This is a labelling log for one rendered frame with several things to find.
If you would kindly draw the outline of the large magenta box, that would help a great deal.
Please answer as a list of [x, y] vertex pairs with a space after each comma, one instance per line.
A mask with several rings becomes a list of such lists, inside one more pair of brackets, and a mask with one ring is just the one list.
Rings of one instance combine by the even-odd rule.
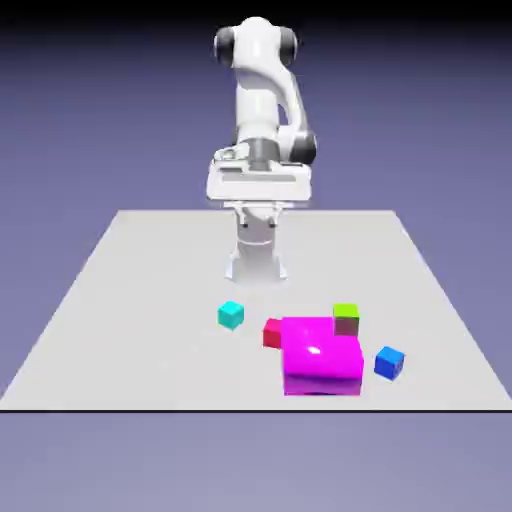
[[286, 395], [360, 394], [364, 357], [359, 339], [337, 335], [331, 317], [285, 317], [280, 334]]

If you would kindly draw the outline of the small green cube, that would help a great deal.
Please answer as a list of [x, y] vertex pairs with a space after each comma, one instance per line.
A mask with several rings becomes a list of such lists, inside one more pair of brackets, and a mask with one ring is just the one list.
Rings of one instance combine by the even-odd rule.
[[354, 303], [333, 305], [334, 334], [336, 336], [357, 336], [359, 332], [359, 309]]

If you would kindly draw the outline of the small red cube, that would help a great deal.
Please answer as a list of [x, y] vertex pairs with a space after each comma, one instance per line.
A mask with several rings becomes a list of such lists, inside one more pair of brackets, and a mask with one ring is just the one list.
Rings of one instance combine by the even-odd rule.
[[263, 346], [273, 349], [281, 348], [281, 320], [268, 318], [263, 329]]

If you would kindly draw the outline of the small cyan cube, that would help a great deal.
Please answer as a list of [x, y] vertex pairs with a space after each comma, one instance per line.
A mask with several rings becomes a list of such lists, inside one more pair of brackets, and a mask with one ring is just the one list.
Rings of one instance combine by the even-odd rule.
[[244, 306], [234, 301], [227, 301], [217, 310], [218, 324], [230, 330], [236, 329], [244, 322]]

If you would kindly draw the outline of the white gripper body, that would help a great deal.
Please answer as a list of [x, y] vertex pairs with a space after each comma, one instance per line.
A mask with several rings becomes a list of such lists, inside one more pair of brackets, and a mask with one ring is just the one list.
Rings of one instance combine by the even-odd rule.
[[303, 164], [271, 161], [269, 171], [253, 171], [247, 160], [212, 160], [206, 195], [222, 202], [308, 202], [311, 177]]

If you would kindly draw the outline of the small blue cube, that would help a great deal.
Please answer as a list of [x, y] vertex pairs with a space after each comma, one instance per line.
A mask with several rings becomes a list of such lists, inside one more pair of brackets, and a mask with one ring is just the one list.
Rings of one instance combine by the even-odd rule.
[[405, 354], [384, 346], [375, 357], [374, 372], [388, 380], [393, 381], [402, 371]]

